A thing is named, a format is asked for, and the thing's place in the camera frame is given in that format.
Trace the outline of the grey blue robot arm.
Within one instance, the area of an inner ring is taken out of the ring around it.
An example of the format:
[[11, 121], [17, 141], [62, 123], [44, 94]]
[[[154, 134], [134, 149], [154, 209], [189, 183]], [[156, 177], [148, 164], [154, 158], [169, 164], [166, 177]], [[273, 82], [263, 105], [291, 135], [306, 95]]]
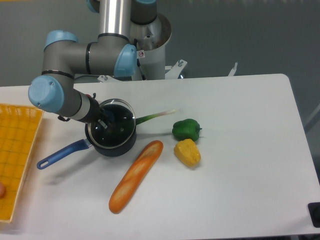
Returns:
[[51, 31], [43, 50], [41, 75], [32, 81], [28, 98], [64, 121], [93, 123], [103, 118], [100, 105], [74, 88], [75, 76], [133, 76], [139, 64], [130, 28], [153, 23], [158, 11], [154, 0], [89, 0], [86, 4], [100, 15], [97, 41], [80, 44], [71, 32]]

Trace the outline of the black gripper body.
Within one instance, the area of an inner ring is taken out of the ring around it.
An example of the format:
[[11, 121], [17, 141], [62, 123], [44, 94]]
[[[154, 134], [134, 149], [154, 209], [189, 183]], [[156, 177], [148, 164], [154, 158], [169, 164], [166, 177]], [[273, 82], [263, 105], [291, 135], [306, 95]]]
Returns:
[[97, 100], [92, 97], [88, 98], [89, 100], [89, 110], [84, 117], [85, 123], [94, 123], [100, 119], [101, 108]]

